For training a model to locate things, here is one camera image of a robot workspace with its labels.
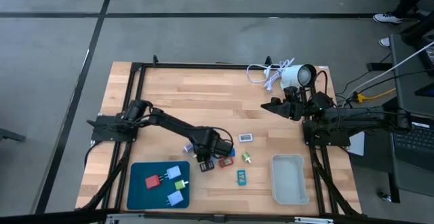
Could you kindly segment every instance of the teal tray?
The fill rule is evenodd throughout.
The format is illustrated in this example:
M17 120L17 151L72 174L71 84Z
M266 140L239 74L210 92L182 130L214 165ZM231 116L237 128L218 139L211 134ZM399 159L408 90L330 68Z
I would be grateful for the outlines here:
M164 174L168 168L179 166L181 175L169 180ZM145 179L149 176L163 177L160 186L152 189L146 188ZM175 206L167 204L167 196L176 191L176 181L188 181L181 189L183 201ZM144 210L156 208L187 208L190 204L190 164L182 162L144 162L131 165L130 188L128 190L127 208L130 210Z

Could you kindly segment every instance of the sneaker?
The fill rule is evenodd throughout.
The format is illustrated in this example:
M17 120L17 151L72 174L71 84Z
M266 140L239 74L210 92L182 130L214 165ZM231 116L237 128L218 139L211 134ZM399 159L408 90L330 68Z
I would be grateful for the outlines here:
M385 37L385 38L383 38L383 39L378 40L378 43L379 43L382 47L384 47L384 48L389 48L389 47L391 47L391 43L390 43L388 37Z
M392 15L392 12L387 12L385 14L376 14L373 19L378 23L391 23L391 24L401 24L402 18L396 18Z

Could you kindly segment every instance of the wooden tabletop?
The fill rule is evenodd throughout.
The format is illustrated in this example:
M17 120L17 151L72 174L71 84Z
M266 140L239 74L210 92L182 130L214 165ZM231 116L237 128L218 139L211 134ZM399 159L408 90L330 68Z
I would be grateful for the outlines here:
M115 115L122 110L130 67L130 62L113 63L101 113ZM328 68L317 69L328 73L328 94L334 94ZM250 74L252 79L264 79L262 71L250 71ZM136 93L138 73L136 76L132 98ZM318 77L318 91L323 91L324 81L323 75ZM269 94L261 83L250 83L244 70L146 69L142 99L151 101L155 107L189 124L227 129L234 138L237 155L232 166L216 166L214 170L202 173L197 161L182 153L188 139L157 126L140 129L132 147L121 209L127 210L130 166L133 163L186 160L190 162L191 170L189 207L158 211L318 215L311 158L303 141L301 122L294 122L261 109L260 105L269 102L272 96L284 97L279 81ZM254 141L239 143L238 135L245 133L252 133ZM89 154L76 207L87 204L106 180L113 145L112 142L103 142ZM241 159L244 151L250 154L251 164ZM303 156L304 179L310 197L308 204L281 205L272 198L270 159L280 153ZM338 147L328 147L328 154L334 183L350 205L360 212L347 153ZM237 184L237 170L240 169L246 172L246 186ZM325 207L330 212L327 188L322 185ZM116 190L117 181L113 184L109 206L114 206Z

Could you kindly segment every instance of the black floor stripe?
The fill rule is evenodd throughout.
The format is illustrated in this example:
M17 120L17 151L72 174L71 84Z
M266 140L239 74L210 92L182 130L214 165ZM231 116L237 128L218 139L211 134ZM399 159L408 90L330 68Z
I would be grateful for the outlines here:
M377 13L108 13L105 18L372 18Z
M80 75L78 77L73 97L71 98L70 104L68 106L66 116L64 118L64 123L59 132L58 140L56 141L55 151L50 160L49 170L46 174L45 180L43 180L43 186L41 188L40 194L37 195L39 200L36 205L35 214L41 214L45 212L47 208L48 201L50 200L50 195L54 186L54 181L56 180L56 175L59 170L60 163L62 161L62 156L64 150L66 148L66 143L68 141L69 133L71 132L71 128L73 125L74 117L77 112L77 108L79 105L81 93L84 88L84 84L86 81L87 74L89 73L90 64L92 63L92 58L94 56L96 44L98 42L98 38L101 33L102 24L104 23L103 15L107 11L107 7L109 6L110 0L104 0L102 4L100 17L96 22L96 26L94 29L94 33L90 40L88 53L86 55L86 59L84 61L83 67L81 69Z
M98 18L100 13L0 12L0 18Z

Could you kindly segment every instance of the white cable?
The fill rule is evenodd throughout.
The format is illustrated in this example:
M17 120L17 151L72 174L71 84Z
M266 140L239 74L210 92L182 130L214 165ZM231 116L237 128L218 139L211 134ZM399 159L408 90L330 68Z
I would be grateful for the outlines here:
M282 75L282 72L283 72L283 70L286 68L286 67L289 67L291 64L292 64L292 62L294 61L294 59L295 58L292 58L291 60L285 60L285 61L280 61L279 62L279 64L272 64L271 66L279 66L279 68L271 68L271 67L267 67L267 66L265 66L265 65L261 65L261 64L251 64L251 65L249 65L248 67L247 67L247 69L245 70L245 72L246 72L246 74L247 74L247 78L249 79L249 81L250 82L252 82L252 83L261 83L261 82L264 82L265 81L265 84L264 84L264 88L267 90L267 91L271 91L272 89L273 89L273 83L279 78L279 77L281 77L281 75ZM249 68L250 67L252 67L252 66L256 66L256 67L261 67L261 68L264 68L264 69L270 69L270 70L276 70L276 72L274 72L274 74L271 76L271 77L267 77L267 78L265 78L265 79L263 79L263 80L260 80L260 81L252 81L252 79L250 79L250 76L249 76Z
M389 70L385 71L384 73L381 73L381 74L377 75L376 77L372 78L371 80L366 81L365 83L361 84L360 86L354 88L353 91L349 92L348 95L345 97L344 103L342 104L342 108L344 108L344 106L347 104L347 99L348 99L348 98L349 98L349 97L350 97L350 96L351 96L351 95L352 95L352 94L353 94L357 89L359 89L360 87L362 87L362 86L364 86L364 85L370 83L371 81L374 81L375 79L378 79L378 78L382 77L384 74L388 73L389 71L392 71L392 70L396 69L399 65L405 63L407 60L413 58L415 55L417 55L418 53L422 52L423 50L429 48L429 47L430 47L431 45L433 45L433 44L434 44L434 41L433 41L432 43L426 45L425 47L423 47L421 50L419 50L419 51L415 52L414 54L408 56L405 60L402 60L400 63L396 64L394 67L390 68Z

